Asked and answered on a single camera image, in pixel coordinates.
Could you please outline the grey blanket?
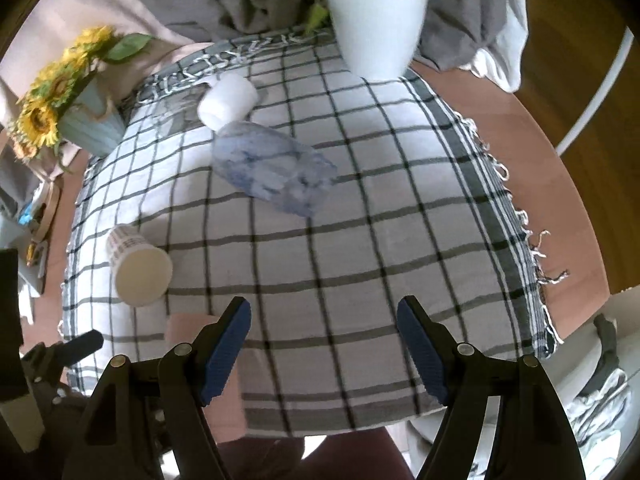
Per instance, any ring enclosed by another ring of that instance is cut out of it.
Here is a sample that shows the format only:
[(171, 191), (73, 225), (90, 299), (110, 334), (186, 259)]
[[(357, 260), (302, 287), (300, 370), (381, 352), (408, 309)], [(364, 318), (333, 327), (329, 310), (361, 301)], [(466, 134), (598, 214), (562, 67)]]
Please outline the grey blanket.
[(349, 69), (369, 80), (399, 76), (410, 58), (435, 70), (469, 70), (501, 90), (520, 88), (526, 0), (140, 0), (194, 41), (332, 23)]

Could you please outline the round wooden tray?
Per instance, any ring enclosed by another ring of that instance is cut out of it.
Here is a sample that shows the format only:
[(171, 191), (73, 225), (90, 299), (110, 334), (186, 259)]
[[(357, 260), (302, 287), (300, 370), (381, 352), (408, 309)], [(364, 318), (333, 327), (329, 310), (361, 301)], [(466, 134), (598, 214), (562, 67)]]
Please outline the round wooden tray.
[(58, 209), (60, 196), (60, 186), (51, 180), (42, 181), (40, 188), (35, 192), (32, 201), (32, 220), (28, 224), (34, 242), (40, 243), (47, 237)]

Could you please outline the white plastic cup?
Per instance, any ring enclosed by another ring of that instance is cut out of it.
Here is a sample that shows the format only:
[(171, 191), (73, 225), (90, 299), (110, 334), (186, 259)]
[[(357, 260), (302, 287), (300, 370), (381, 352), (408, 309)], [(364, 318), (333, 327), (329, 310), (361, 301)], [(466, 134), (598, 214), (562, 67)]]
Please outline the white plastic cup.
[(198, 102), (198, 118), (209, 129), (219, 130), (230, 122), (243, 120), (258, 104), (254, 84), (239, 74), (209, 76), (201, 81), (206, 90)]

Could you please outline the plain pink paper cup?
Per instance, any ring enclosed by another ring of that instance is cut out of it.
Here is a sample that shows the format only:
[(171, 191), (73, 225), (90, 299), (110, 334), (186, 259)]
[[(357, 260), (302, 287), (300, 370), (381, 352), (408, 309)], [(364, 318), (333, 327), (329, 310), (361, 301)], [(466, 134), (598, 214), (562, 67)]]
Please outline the plain pink paper cup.
[[(193, 344), (207, 326), (219, 320), (204, 313), (175, 313), (168, 316), (166, 348)], [(203, 364), (205, 382), (198, 394), (202, 412), (217, 444), (239, 440), (246, 435), (247, 422), (241, 398), (239, 367), (230, 367), (230, 356), (218, 348)]]

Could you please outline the clear cup blue lettering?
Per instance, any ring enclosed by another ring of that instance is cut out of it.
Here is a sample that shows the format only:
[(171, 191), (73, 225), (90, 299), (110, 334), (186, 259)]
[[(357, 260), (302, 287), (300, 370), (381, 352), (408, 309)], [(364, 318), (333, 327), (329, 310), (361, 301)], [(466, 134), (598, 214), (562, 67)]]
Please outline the clear cup blue lettering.
[(245, 195), (306, 218), (337, 176), (333, 162), (311, 146), (254, 122), (230, 122), (215, 133), (212, 167)]

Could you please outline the checkered black white tablecloth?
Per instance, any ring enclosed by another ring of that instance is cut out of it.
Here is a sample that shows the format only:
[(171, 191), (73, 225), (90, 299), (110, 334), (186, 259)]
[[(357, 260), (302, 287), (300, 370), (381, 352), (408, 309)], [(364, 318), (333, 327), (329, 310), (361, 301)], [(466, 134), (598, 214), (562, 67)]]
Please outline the checkered black white tablecloth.
[[(285, 214), (216, 176), (209, 128), (153, 133), (158, 101), (231, 73), (259, 91), (254, 122), (337, 168), (313, 217)], [(253, 311), (238, 359), (253, 436), (336, 434), (435, 411), (397, 333), (408, 295), (493, 358), (545, 359), (559, 347), (509, 170), (416, 72), (367, 82), (346, 68), (330, 32), (288, 30), (172, 63), (128, 93), (122, 114), (122, 142), (85, 172), (66, 247), (63, 336), (104, 338), (68, 371), (74, 389), (91, 392), (116, 354), (162, 356), (169, 315), (219, 314), (236, 296)], [(116, 295), (106, 239), (120, 224), (174, 266), (149, 306)]]

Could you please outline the houndstooth patterned paper cup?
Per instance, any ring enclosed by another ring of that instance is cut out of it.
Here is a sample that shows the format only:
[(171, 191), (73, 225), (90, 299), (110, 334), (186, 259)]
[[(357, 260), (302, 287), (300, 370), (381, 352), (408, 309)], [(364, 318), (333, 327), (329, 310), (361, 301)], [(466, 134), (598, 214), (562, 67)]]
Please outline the houndstooth patterned paper cup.
[(174, 266), (168, 253), (126, 224), (107, 234), (106, 253), (117, 297), (129, 307), (146, 307), (169, 287)]

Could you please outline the blue ribbed flower vase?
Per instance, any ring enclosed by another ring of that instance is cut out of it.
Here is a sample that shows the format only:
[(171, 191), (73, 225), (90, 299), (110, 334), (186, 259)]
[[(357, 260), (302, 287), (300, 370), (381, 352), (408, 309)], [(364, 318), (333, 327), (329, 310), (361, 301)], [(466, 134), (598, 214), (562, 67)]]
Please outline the blue ribbed flower vase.
[(106, 157), (117, 148), (126, 126), (99, 76), (85, 85), (61, 116), (58, 131), (65, 141), (93, 156)]

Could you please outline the artificial sunflower bouquet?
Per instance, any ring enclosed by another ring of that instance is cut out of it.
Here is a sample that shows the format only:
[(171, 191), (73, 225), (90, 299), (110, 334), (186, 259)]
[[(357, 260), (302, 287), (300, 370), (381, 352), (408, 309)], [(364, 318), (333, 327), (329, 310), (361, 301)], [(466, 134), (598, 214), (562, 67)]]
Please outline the artificial sunflower bouquet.
[(63, 142), (70, 142), (63, 125), (73, 115), (94, 122), (114, 112), (114, 101), (100, 91), (103, 110), (95, 112), (81, 101), (92, 84), (99, 82), (105, 65), (122, 65), (140, 55), (154, 38), (142, 32), (121, 34), (112, 25), (90, 27), (76, 37), (60, 58), (44, 66), (17, 101), (17, 118), (6, 126), (11, 148), (21, 162), (30, 162), (47, 148), (55, 156)]

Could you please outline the white plant pot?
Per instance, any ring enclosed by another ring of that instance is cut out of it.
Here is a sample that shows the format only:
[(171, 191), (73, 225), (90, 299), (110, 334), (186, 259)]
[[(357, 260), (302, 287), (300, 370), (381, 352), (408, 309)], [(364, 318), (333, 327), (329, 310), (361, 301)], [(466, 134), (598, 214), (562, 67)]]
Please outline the white plant pot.
[(401, 77), (416, 53), (428, 0), (328, 0), (341, 56), (367, 81)]

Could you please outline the dark transparent square container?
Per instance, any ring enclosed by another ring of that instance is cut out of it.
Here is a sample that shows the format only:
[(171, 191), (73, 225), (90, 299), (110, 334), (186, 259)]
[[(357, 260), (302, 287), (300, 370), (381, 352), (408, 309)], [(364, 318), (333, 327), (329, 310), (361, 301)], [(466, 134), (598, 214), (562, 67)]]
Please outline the dark transparent square container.
[(206, 84), (198, 84), (158, 101), (150, 117), (151, 129), (157, 139), (203, 127), (198, 117), (198, 104), (208, 90)]

